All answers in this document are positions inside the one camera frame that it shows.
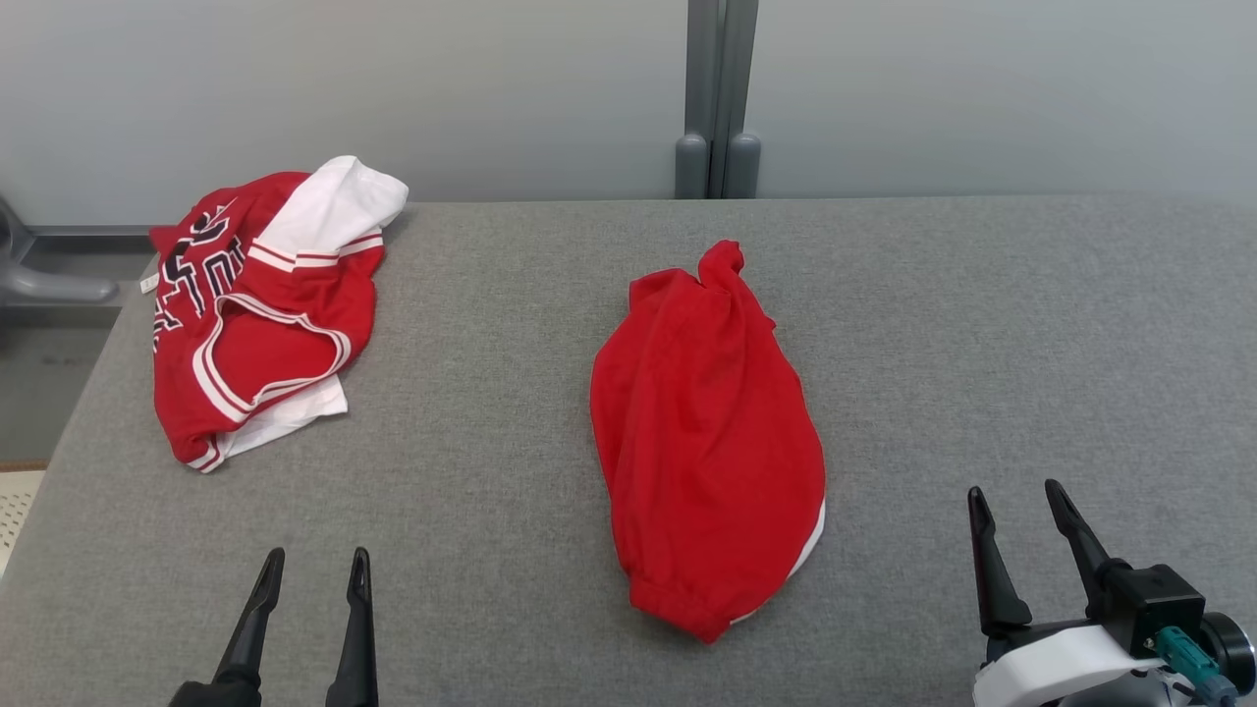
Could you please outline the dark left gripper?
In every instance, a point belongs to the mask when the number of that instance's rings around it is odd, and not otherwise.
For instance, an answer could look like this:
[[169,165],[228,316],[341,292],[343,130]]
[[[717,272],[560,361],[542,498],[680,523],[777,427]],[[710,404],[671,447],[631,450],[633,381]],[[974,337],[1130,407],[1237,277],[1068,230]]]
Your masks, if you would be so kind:
[[[212,683],[185,681],[172,694],[168,707],[261,704],[263,649],[270,614],[279,601],[284,564],[284,548],[273,548],[266,555]],[[378,706],[371,556],[365,547],[354,548],[346,598],[349,621],[326,706]]]

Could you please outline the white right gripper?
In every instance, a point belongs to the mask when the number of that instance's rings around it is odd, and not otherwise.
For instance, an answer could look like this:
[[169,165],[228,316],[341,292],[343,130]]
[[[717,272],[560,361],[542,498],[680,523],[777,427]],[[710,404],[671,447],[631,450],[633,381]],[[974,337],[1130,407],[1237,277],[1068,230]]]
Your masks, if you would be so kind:
[[[1102,621],[1109,610],[1106,577],[1130,571],[1112,559],[1073,504],[1063,484],[1043,483],[1056,530],[1066,538],[1087,599],[1085,614]],[[1168,706],[1156,658],[1136,659],[1099,625],[1056,623],[1050,635],[1035,635],[1014,647],[1009,632],[1031,625],[996,540],[996,522],[982,488],[968,491],[970,555],[980,632],[988,637],[985,663],[970,688],[974,706]]]

